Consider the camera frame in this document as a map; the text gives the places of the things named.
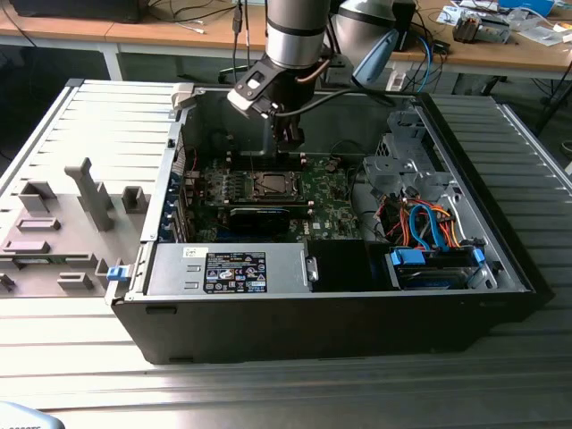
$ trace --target blue latch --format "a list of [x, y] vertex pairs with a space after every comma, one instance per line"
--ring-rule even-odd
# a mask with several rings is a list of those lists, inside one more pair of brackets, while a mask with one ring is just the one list
[[484, 261], [486, 260], [484, 253], [480, 248], [473, 249], [473, 258], [479, 265], [484, 264]]
[[128, 265], [112, 266], [107, 270], [107, 280], [110, 282], [126, 282], [130, 279], [130, 267]]
[[418, 248], [397, 248], [391, 252], [393, 265], [424, 265], [425, 257]]

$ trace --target blue cable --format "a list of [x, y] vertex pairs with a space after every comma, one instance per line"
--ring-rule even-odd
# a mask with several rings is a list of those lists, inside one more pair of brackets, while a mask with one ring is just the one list
[[425, 46], [425, 51], [427, 52], [427, 70], [425, 70], [425, 77], [423, 78], [423, 82], [421, 82], [421, 86], [417, 90], [417, 92], [421, 92], [421, 90], [425, 86], [425, 83], [427, 83], [427, 79], [429, 78], [429, 73], [431, 72], [432, 58], [431, 58], [431, 49], [429, 49], [429, 45], [427, 44], [425, 39], [422, 38], [421, 36], [417, 36], [417, 38], [419, 40], [421, 40], [421, 42], [423, 43], [423, 46]]
[[413, 207], [411, 209], [411, 212], [409, 213], [409, 229], [411, 230], [411, 236], [415, 240], [417, 240], [419, 244], [421, 244], [421, 246], [425, 248], [425, 250], [431, 250], [431, 246], [429, 246], [429, 244], [425, 240], [419, 237], [419, 234], [417, 234], [417, 231], [415, 230], [415, 216], [419, 210], [425, 210], [429, 215], [429, 222], [431, 224], [431, 233], [433, 234], [433, 240], [435, 241], [437, 247], [445, 252], [449, 251], [449, 246], [447, 246], [447, 243], [445, 243], [445, 240], [439, 233], [439, 227], [437, 226], [437, 216], [435, 215], [431, 207], [426, 206], [425, 204], [419, 204]]

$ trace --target warning label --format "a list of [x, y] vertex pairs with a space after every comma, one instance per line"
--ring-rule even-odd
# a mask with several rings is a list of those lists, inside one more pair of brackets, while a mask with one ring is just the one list
[[206, 293], [267, 292], [266, 253], [207, 253]]

